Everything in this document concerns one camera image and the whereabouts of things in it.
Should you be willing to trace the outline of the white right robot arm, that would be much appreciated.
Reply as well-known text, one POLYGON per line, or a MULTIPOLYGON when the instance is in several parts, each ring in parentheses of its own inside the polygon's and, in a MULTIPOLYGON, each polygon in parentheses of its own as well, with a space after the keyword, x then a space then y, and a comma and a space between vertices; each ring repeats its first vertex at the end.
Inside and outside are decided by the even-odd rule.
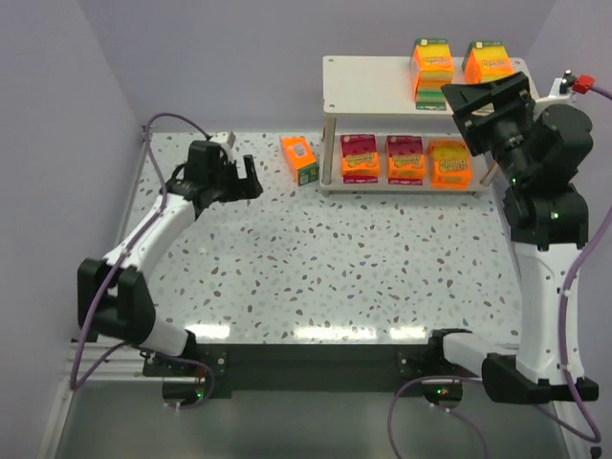
POLYGON ((588 205, 573 185, 593 147, 592 121, 571 101, 586 89, 583 77, 566 73, 537 99, 520 72, 442 89, 470 154, 490 154, 507 179, 503 212, 522 309, 516 353, 464 330, 434 338, 443 359, 478 376, 497 403, 594 402, 600 394, 581 362, 574 293, 595 246, 588 205))

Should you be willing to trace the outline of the Sponge Daddy box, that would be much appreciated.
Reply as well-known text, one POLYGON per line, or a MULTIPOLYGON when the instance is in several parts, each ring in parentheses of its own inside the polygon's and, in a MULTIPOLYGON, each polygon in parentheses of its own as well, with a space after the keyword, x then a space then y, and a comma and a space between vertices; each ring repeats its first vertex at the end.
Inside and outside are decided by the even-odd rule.
POLYGON ((481 84, 512 75, 514 67, 502 41, 476 40, 468 46, 462 71, 467 84, 481 84))
POLYGON ((414 42, 410 59, 410 81, 416 108, 444 111, 442 87, 451 84, 454 66, 446 38, 422 37, 414 42))

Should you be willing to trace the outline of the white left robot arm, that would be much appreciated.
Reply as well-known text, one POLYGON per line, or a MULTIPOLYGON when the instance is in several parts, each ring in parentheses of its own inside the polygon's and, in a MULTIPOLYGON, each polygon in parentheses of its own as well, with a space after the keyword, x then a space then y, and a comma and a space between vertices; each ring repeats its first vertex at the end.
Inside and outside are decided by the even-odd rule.
POLYGON ((95 332, 172 358, 198 356, 195 335, 158 317, 148 280, 175 240, 211 205, 258 198, 253 156, 239 176, 228 143, 194 141, 186 161, 160 189, 153 207, 101 259, 85 259, 77 270, 77 320, 95 332))

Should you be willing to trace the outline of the orange magenta Scrub Mommy box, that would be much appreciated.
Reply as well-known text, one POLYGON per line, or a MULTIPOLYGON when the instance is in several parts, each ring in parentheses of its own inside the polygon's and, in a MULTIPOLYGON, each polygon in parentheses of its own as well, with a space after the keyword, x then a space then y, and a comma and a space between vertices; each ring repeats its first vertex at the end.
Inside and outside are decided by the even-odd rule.
POLYGON ((341 177, 345 184, 373 184, 381 173, 380 155, 373 134, 340 136, 341 177))

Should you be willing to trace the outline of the orange green Scrub Daddy box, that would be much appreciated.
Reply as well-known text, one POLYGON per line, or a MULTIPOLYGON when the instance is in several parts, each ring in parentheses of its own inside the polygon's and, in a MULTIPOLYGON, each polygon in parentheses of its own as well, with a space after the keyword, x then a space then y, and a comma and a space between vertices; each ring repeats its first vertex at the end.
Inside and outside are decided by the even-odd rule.
POLYGON ((292 177, 298 186, 318 181, 319 166, 316 155, 302 137, 281 137, 280 148, 292 177))

